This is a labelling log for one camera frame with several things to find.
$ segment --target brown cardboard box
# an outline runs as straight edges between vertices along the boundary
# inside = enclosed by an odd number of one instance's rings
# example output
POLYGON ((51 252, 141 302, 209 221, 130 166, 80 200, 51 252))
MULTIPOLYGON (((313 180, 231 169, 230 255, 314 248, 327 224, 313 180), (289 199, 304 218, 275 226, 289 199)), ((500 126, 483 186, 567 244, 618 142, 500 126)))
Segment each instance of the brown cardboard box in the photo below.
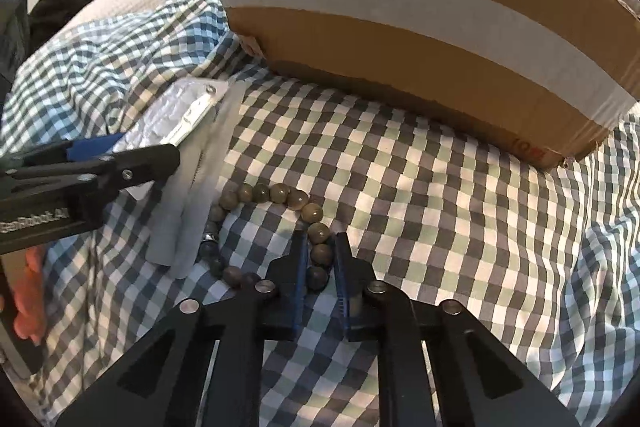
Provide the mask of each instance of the brown cardboard box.
POLYGON ((640 96, 621 0, 220 0, 275 71, 424 114, 547 169, 640 96))

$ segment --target packing tape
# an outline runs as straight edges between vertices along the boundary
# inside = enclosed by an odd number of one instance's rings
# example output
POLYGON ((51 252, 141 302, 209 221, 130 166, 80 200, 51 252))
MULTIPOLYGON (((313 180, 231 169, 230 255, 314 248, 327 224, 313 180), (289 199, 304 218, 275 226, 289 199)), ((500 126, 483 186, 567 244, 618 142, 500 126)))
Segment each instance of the packing tape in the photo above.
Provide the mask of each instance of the packing tape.
POLYGON ((636 103, 599 65, 532 19, 491 0, 220 0, 225 8, 307 10, 388 25, 491 60, 614 129, 636 103))

